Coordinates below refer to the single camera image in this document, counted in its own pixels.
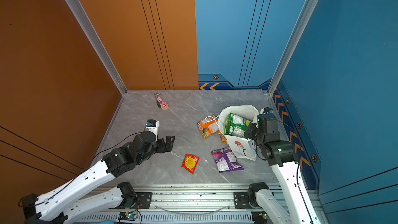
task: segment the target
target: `white cable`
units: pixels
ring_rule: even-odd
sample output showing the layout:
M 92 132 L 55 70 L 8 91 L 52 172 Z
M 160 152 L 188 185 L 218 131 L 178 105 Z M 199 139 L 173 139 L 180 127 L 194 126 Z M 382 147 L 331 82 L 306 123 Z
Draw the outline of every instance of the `white cable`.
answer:
M 228 205 L 228 206 L 225 206 L 225 207 L 222 207 L 222 208 L 219 208 L 219 209 L 217 209 L 217 210 L 214 210 L 214 211 L 211 211 L 211 212 L 206 212 L 206 213 L 201 213 L 201 214 L 196 214 L 196 213 L 184 213 L 184 212 L 177 212 L 177 211 L 171 211 L 171 210 L 167 210 L 167 209 L 164 209 L 164 208 L 162 208 L 162 207 L 159 207 L 159 206 L 156 206 L 157 208 L 160 208 L 161 210 L 163 210 L 163 211 L 166 211 L 166 212 L 169 212 L 169 213 L 173 213 L 173 214 L 180 214 L 180 215 L 184 215 L 184 216 L 189 216 L 189 215 L 211 215 L 211 214 L 215 214 L 215 213 L 217 213 L 217 212 L 220 212 L 221 210 L 223 210 L 224 208 L 227 208 L 227 207 L 229 207 L 230 205 Z
M 207 116 L 207 117 L 205 118 L 205 120 L 206 120 L 207 122 L 215 121 L 215 122 L 216 122 L 216 125 L 218 126 L 218 129 L 219 129 L 220 132 L 221 132 L 221 135 L 224 136 L 224 138 L 226 139 L 226 136 L 225 136 L 224 133 L 221 131 L 221 127 L 218 125 L 218 121 L 216 120 L 216 118 L 218 118 L 218 117 L 220 117 L 220 116 L 216 116 L 216 117 L 214 117 L 214 118 L 213 118 L 213 116 Z

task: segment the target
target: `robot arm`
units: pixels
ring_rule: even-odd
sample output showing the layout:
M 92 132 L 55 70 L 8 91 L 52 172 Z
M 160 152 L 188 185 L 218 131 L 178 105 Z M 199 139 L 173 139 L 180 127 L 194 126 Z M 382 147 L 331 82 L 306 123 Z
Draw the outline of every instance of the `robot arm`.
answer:
M 255 140 L 260 147 L 281 185 L 290 214 L 275 200 L 265 183 L 249 188 L 251 204 L 262 207 L 275 224 L 321 224 L 304 186 L 291 143 L 280 139 L 272 109 L 265 108 L 263 112 L 257 116 L 257 126 L 251 123 L 244 136 Z
M 106 194 L 79 200 L 98 186 L 134 169 L 154 153 L 171 151 L 174 136 L 157 137 L 159 121 L 148 120 L 145 130 L 132 142 L 113 149 L 94 166 L 65 183 L 40 196 L 31 194 L 22 200 L 26 224 L 67 224 L 91 212 L 119 206 L 123 199 L 137 198 L 130 183 L 121 183 Z

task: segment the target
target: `blue wall panel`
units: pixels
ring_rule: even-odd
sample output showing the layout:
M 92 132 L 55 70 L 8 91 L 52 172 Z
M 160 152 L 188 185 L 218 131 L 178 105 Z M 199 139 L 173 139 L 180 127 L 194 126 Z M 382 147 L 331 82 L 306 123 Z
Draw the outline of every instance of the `blue wall panel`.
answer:
M 371 177 L 398 166 L 397 16 L 398 0 L 319 0 L 282 77 L 319 153 L 331 224 L 394 219 L 396 203 L 363 206 L 397 200 L 397 187 L 351 196 L 398 182 L 398 169 Z
M 275 72 L 304 2 L 195 0 L 199 74 L 221 74 L 232 89 L 264 84 Z

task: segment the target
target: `marble tile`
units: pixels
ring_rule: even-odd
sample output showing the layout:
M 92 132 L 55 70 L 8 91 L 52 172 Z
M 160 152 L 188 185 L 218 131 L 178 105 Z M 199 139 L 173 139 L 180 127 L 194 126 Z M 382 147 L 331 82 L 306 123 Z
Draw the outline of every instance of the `marble tile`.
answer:
M 167 110 L 157 107 L 154 93 L 161 93 L 169 104 Z M 100 150 L 142 131 L 148 119 L 160 121 L 158 137 L 176 136 L 176 140 L 172 152 L 154 154 L 106 185 L 115 186 L 122 181 L 132 185 L 277 182 L 268 163 L 258 158 L 257 161 L 238 159 L 243 171 L 219 173 L 217 170 L 210 152 L 228 145 L 221 142 L 218 134 L 204 139 L 197 122 L 211 114 L 218 115 L 226 107 L 239 105 L 253 105 L 258 110 L 269 107 L 261 90 L 129 91 Z M 181 167 L 186 153 L 200 158 L 194 175 Z

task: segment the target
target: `orange snack bag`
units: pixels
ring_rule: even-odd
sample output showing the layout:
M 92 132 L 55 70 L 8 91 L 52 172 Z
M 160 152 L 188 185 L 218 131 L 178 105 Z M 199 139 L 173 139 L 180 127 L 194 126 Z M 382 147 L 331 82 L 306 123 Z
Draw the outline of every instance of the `orange snack bag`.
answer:
M 218 125 L 216 123 L 216 121 L 218 122 L 218 120 L 214 119 L 214 114 L 211 117 L 212 118 L 205 118 L 198 122 L 198 128 L 204 138 L 207 138 L 214 133 L 221 134 L 220 129 L 218 128 Z
M 198 164 L 199 158 L 195 155 L 185 154 L 185 159 L 182 162 L 181 167 L 185 168 L 192 174 L 195 172 L 196 165 Z
M 222 142 L 222 143 L 228 143 L 228 142 L 226 141 L 226 138 L 225 138 L 223 135 L 221 136 L 221 142 Z

